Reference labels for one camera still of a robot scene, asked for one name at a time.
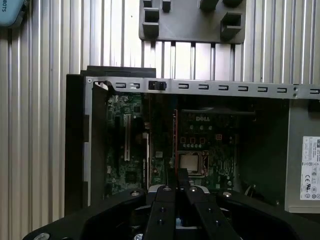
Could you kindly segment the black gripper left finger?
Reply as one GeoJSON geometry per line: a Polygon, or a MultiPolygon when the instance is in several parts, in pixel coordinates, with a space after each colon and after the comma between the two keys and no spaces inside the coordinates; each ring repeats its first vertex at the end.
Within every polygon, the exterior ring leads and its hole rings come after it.
{"type": "Polygon", "coordinates": [[[174,239],[176,229],[175,170],[156,192],[128,189],[27,234],[26,240],[174,239]]]}

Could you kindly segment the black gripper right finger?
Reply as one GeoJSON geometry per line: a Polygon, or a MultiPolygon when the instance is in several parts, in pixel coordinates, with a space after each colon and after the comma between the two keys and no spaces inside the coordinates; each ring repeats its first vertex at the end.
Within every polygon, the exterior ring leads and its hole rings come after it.
{"type": "Polygon", "coordinates": [[[320,225],[232,190],[213,198],[191,186],[185,168],[177,171],[179,190],[190,207],[205,240],[318,240],[320,225]]]}

